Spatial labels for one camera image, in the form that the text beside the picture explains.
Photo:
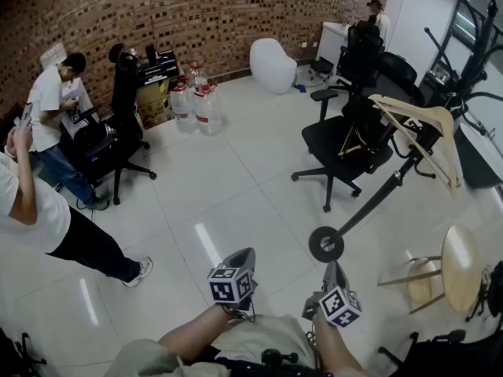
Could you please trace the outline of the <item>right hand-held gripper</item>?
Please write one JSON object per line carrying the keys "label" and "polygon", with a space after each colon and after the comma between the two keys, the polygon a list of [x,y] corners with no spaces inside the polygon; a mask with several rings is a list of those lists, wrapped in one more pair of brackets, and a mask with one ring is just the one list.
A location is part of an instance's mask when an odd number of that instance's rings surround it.
{"label": "right hand-held gripper", "polygon": [[331,261],[323,276],[320,291],[315,291],[303,306],[302,318],[312,321],[321,310],[328,324],[345,328],[362,315],[362,304],[337,261]]}

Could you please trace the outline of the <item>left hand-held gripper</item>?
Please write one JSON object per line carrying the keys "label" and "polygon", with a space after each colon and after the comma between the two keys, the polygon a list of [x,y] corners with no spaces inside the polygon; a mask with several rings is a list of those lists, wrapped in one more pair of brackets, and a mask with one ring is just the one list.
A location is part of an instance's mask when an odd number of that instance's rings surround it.
{"label": "left hand-held gripper", "polygon": [[255,250],[251,247],[227,256],[207,276],[213,301],[231,310],[249,311],[258,284],[254,279]]}

